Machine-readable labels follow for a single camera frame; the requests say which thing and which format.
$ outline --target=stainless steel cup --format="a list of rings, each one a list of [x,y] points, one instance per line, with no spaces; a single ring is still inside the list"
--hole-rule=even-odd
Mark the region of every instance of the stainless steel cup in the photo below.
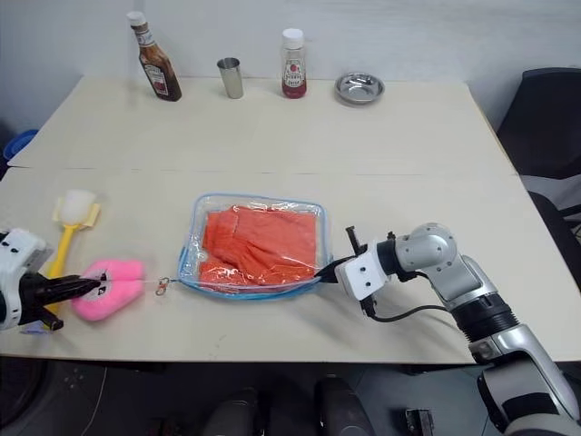
[[[226,94],[230,98],[242,97],[244,91],[242,90],[242,77],[240,76],[240,61],[235,57],[225,57],[218,61],[218,68],[226,88]]]

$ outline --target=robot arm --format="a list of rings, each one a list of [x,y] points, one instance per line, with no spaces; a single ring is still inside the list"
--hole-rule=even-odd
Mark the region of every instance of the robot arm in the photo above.
[[[46,242],[22,229],[0,233],[0,330],[37,320],[53,331],[63,322],[47,304],[80,297],[101,282],[69,275],[46,279],[38,269],[52,250]]]
[[[363,247],[349,231],[356,256],[333,264],[337,281],[349,295],[366,301],[394,276],[403,282],[418,274],[427,277],[466,334],[475,361],[493,364],[479,377],[478,388],[501,431],[539,413],[579,420],[576,397],[561,371],[478,264],[458,253],[448,229],[427,223]]]

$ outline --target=white brush head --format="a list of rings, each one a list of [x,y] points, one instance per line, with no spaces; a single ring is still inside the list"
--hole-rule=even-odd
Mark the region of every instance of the white brush head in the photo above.
[[[64,195],[59,219],[63,224],[82,224],[89,216],[96,195],[82,189],[71,189]]]

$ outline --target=table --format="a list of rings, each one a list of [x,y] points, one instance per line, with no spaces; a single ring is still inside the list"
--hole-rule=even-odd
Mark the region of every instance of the table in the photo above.
[[[332,81],[299,100],[277,81],[245,79],[240,100],[220,79],[181,79],[177,103],[148,84],[85,77],[11,162],[30,168],[252,173],[515,174],[465,84],[388,82],[365,107],[341,104]]]
[[[98,193],[103,210],[96,226],[75,238],[69,273],[115,256],[144,260],[148,279],[174,276],[193,201],[209,191],[323,203],[337,257],[350,253],[348,225],[356,225],[365,242],[389,230],[403,234],[427,221],[444,223],[553,359],[581,357],[578,289],[515,176],[12,168],[0,183],[0,226],[21,226],[56,244],[54,200],[71,187]],[[98,323],[78,319],[66,304],[61,331],[41,337],[0,332],[0,352],[112,361],[472,362],[448,314],[377,323],[335,285],[280,302],[227,302],[180,284],[157,297],[154,288],[149,283],[138,301]],[[385,289],[379,312],[424,303],[438,302],[417,279]]]

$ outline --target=clear plastic bag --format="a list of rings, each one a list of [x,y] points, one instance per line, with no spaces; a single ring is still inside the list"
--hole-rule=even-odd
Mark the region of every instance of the clear plastic bag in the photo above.
[[[256,195],[200,197],[178,277],[223,298],[265,300],[306,292],[330,262],[322,206]]]

